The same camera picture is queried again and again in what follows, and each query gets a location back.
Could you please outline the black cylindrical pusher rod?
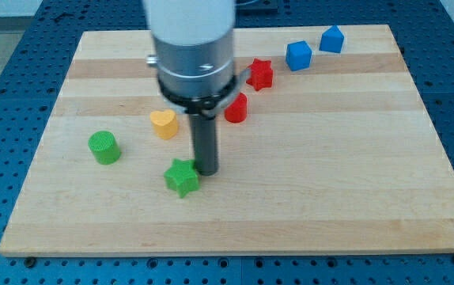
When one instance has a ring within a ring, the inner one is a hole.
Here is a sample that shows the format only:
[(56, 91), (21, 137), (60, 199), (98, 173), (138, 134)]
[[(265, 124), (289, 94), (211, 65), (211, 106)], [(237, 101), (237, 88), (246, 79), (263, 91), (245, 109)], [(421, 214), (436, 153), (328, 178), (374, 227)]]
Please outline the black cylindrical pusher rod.
[(216, 118), (199, 114), (189, 115), (195, 168), (203, 176), (214, 175), (218, 169)]

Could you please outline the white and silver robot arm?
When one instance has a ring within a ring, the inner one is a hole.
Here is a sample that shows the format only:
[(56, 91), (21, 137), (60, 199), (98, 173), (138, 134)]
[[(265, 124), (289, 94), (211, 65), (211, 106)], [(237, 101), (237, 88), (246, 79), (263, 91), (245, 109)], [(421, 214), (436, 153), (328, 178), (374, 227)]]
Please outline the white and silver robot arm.
[(155, 53), (148, 64), (166, 100), (189, 117), (195, 168), (219, 168), (216, 117), (236, 97), (234, 0), (143, 0)]

